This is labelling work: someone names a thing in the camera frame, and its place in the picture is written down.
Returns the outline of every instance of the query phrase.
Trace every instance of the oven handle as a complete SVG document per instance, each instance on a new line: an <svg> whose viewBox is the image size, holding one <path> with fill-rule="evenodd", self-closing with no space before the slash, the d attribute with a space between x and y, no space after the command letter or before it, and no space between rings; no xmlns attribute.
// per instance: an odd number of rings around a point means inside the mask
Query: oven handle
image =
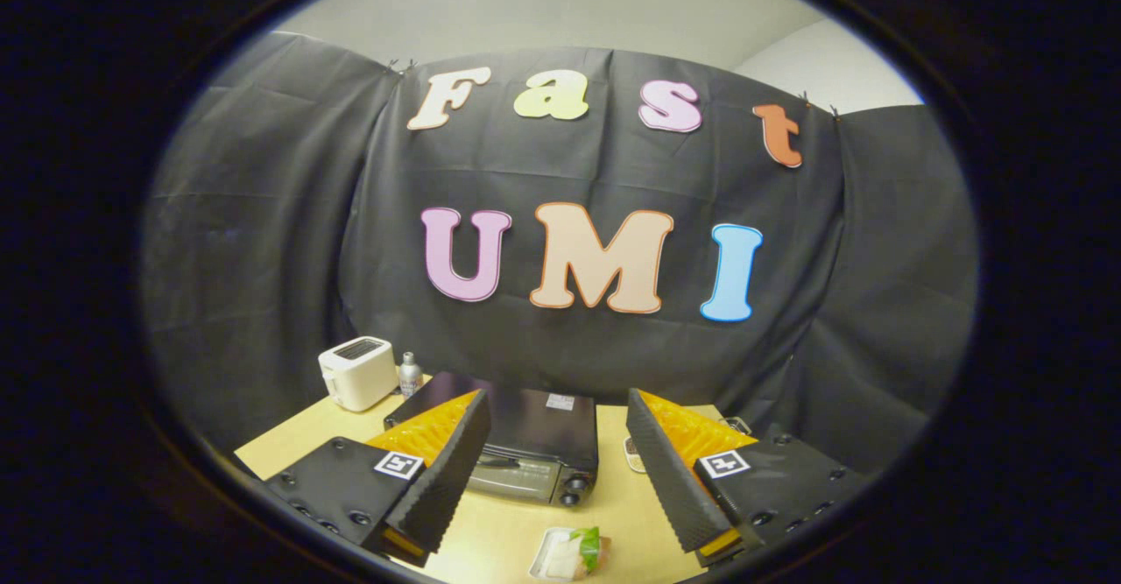
<svg viewBox="0 0 1121 584"><path fill-rule="evenodd" d="M479 462L475 463L476 466L484 466L488 469L517 469L521 467L518 460L513 457L495 457L494 455L487 455L485 453L479 457Z"/></svg>

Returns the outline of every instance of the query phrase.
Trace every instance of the silver bottle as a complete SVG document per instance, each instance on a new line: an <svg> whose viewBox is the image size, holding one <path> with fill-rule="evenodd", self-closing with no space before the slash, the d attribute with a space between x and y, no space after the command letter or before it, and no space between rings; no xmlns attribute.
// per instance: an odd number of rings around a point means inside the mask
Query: silver bottle
<svg viewBox="0 0 1121 584"><path fill-rule="evenodd" d="M420 386L424 384L424 379L420 377L420 365L417 365L411 352L405 353L401 365L397 371L397 378L401 384L401 396L405 398L416 393L417 389L420 389Z"/></svg>

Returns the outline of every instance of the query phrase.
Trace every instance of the white toaster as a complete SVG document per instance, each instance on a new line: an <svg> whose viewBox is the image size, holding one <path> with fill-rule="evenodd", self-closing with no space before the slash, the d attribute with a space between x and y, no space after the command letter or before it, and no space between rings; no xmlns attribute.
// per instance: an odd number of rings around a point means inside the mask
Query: white toaster
<svg viewBox="0 0 1121 584"><path fill-rule="evenodd" d="M397 388L393 346L361 336L319 354L331 399L349 411L364 411Z"/></svg>

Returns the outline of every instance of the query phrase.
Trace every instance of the blue letter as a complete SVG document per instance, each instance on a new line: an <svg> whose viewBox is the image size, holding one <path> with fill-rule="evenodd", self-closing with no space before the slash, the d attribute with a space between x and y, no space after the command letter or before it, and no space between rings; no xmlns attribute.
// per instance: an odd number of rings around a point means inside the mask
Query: blue letter
<svg viewBox="0 0 1121 584"><path fill-rule="evenodd" d="M763 235L753 228L724 222L712 229L712 240L720 245L716 284L712 298L701 305L701 314L713 322L744 321L751 316L748 305L751 261L756 250L763 244Z"/></svg>

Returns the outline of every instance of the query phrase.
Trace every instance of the oven door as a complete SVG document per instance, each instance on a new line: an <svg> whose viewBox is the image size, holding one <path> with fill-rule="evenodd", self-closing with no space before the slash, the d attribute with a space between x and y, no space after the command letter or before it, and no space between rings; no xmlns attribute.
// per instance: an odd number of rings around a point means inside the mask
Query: oven door
<svg viewBox="0 0 1121 584"><path fill-rule="evenodd" d="M467 488L515 499L549 503L560 464L483 453L475 463Z"/></svg>

